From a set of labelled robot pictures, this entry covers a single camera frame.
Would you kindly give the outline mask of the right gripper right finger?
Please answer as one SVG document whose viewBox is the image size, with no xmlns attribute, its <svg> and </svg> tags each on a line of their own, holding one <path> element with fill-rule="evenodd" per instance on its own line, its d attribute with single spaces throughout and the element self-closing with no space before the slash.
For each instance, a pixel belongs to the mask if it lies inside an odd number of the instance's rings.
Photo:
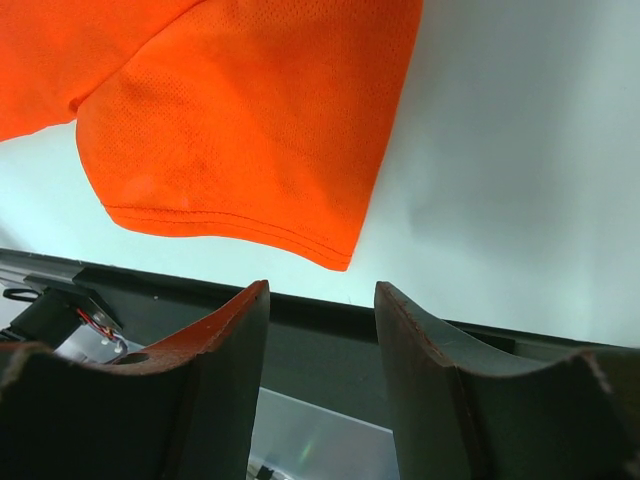
<svg viewBox="0 0 640 480">
<path fill-rule="evenodd" d="M 635 479 L 639 353 L 495 348 L 388 282 L 374 314 L 404 479 Z"/>
</svg>

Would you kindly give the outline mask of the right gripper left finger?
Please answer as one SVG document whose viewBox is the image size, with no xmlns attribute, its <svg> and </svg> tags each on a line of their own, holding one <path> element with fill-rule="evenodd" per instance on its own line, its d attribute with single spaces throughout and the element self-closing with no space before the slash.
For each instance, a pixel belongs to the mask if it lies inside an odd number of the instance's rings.
<svg viewBox="0 0 640 480">
<path fill-rule="evenodd" d="M 1 347 L 5 479 L 242 479 L 269 322 L 266 281 L 113 364 Z"/>
</svg>

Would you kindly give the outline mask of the orange t-shirt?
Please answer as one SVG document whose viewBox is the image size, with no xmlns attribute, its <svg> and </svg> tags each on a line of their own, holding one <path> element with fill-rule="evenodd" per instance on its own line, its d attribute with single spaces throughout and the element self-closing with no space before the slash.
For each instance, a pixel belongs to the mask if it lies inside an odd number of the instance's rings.
<svg viewBox="0 0 640 480">
<path fill-rule="evenodd" d="M 347 269 L 419 1 L 5 1 L 1 136 L 75 124 L 117 225 Z"/>
</svg>

